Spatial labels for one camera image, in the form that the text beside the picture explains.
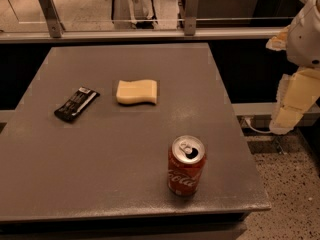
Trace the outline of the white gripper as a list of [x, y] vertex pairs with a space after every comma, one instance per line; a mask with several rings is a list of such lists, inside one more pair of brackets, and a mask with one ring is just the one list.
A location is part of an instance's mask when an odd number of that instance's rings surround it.
[[286, 51], [290, 62], [304, 66], [293, 75], [284, 74], [278, 85], [269, 129], [273, 134], [284, 135], [320, 98], [319, 0], [308, 0], [290, 26], [268, 40], [266, 48]]

